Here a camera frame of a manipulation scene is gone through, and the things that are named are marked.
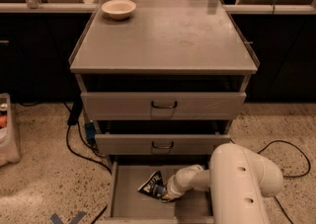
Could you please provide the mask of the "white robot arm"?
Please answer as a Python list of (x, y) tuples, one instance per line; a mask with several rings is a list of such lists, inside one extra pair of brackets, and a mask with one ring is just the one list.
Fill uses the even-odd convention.
[(173, 175), (163, 198), (171, 201), (192, 188), (208, 187), (214, 224), (270, 224), (263, 199), (277, 195), (282, 185), (282, 172), (273, 161), (226, 143), (214, 150), (207, 170), (192, 165)]

